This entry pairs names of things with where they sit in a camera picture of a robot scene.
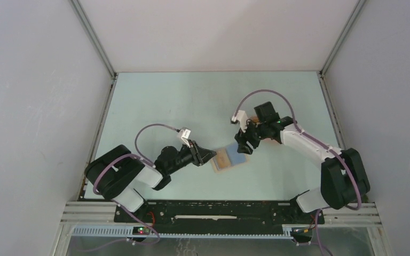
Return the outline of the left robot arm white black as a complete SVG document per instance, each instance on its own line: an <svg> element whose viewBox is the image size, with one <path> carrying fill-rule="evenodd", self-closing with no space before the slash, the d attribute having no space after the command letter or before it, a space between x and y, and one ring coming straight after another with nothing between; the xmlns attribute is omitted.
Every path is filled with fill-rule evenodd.
<svg viewBox="0 0 410 256"><path fill-rule="evenodd" d="M216 151L189 140L179 150L173 146L164 147L154 164L149 164L126 146L119 145L90 163L84 174L95 194L124 207L129 218L141 222L147 217L147 207L142 195L132 188L135 181L161 190L171 182L173 173L190 164L203 166L216 155Z"/></svg>

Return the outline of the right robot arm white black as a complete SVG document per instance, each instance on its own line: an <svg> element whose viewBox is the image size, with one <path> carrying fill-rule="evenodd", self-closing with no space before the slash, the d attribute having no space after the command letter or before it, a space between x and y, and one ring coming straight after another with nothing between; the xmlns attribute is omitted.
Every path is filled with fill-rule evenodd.
<svg viewBox="0 0 410 256"><path fill-rule="evenodd" d="M312 211L326 207L339 210L351 202L360 203L370 191L370 183L359 152L334 148L307 134L292 117L281 118L271 102L254 108L256 120L237 110L231 123L239 124L235 135L237 151L251 155L260 142L270 139L308 158L320 170L320 186L294 198L289 208L292 221L302 223Z"/></svg>

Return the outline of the pink oval card tray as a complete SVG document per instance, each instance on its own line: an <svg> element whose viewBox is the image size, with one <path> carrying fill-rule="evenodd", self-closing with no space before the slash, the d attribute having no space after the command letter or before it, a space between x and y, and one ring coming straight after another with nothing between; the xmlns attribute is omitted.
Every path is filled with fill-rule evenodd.
<svg viewBox="0 0 410 256"><path fill-rule="evenodd" d="M248 127L250 130L249 133L254 139L270 139L282 144L280 137L280 131L283 129L281 118L272 118L268 121L261 122L258 117L253 116L249 120L248 125L251 125L251 127Z"/></svg>

